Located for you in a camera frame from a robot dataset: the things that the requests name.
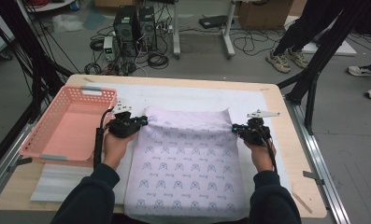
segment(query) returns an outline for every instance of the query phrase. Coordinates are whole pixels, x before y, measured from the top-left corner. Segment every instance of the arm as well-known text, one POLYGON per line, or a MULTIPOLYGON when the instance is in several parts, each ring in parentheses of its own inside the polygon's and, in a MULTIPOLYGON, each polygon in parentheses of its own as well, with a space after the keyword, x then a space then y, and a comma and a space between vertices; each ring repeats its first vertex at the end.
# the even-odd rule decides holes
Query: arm
POLYGON ((301 223, 298 208, 290 192, 280 185, 279 176, 266 147, 245 145, 252 151, 252 162, 258 174, 254 177, 255 191, 250 198, 250 223, 301 223))
POLYGON ((115 203, 112 189, 120 180, 116 169, 127 143, 135 137, 135 134, 127 138, 117 138, 111 133, 106 135, 103 162, 71 191, 51 223, 111 223, 115 203))

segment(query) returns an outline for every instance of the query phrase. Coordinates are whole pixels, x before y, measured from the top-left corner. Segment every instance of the wooden table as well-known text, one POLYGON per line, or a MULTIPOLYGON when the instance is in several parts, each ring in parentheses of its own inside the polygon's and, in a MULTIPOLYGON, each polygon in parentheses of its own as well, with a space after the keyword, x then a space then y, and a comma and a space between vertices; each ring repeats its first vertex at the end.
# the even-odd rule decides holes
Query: wooden table
MULTIPOLYGON (((73 75, 66 84, 86 85, 89 82, 120 83, 151 86, 192 87, 239 91, 259 91, 264 95, 269 111, 279 111, 280 116, 272 119, 275 134, 280 145, 281 156, 292 186, 292 194, 301 217, 325 217, 327 212, 314 179, 303 176, 311 172, 304 150, 300 144, 293 122, 284 104, 281 92, 273 84, 204 81, 188 79, 149 77, 104 77, 73 75)), ((43 164, 33 161, 21 165, 8 180, 0 195, 0 210, 56 211, 60 203, 31 202, 30 197, 43 169, 43 164)), ((122 204, 115 206, 116 213, 122 213, 122 204)))

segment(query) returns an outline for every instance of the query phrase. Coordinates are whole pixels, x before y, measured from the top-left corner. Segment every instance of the aluminum frame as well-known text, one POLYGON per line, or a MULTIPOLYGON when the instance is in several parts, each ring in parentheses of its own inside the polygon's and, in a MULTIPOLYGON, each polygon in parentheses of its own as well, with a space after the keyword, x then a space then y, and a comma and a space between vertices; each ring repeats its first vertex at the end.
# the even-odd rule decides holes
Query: aluminum frame
POLYGON ((4 180, 10 175, 9 167, 16 164, 17 160, 21 157, 19 154, 20 146, 24 143, 27 136, 31 133, 36 122, 33 124, 26 124, 21 132, 19 133, 16 140, 11 145, 2 160, 0 160, 0 187, 4 183, 4 180))
POLYGON ((331 178, 330 172, 325 164, 324 157, 321 154, 320 148, 317 144, 316 138, 309 134, 307 128, 304 125, 305 112, 300 105, 290 105, 289 108, 293 110, 296 116, 296 122, 304 138, 307 146, 308 156, 310 157, 313 168, 319 179, 324 180, 324 184, 321 186, 324 190, 326 199, 330 204, 333 216, 338 224, 350 224, 348 213, 340 200, 339 194, 336 191, 335 184, 331 178))

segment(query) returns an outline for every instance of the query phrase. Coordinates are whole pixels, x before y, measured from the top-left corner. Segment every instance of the person's left hand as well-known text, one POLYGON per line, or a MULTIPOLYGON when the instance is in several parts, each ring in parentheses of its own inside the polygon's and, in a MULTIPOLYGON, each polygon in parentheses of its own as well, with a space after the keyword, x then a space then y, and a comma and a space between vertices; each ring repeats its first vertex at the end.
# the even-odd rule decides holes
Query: person's left hand
POLYGON ((104 137, 105 157, 103 163, 116 170, 126 153, 127 144, 135 138, 136 133, 126 138, 119 138, 112 133, 107 133, 104 137))

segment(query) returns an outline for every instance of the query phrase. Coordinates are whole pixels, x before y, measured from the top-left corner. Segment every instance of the white cloth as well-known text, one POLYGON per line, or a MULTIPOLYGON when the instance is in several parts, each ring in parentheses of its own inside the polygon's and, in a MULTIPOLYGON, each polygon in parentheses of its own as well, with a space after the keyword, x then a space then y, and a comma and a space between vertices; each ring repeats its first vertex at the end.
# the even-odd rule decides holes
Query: white cloth
POLYGON ((128 217, 149 223, 211 223, 245 217, 237 136, 228 110, 149 107, 124 198, 128 217))

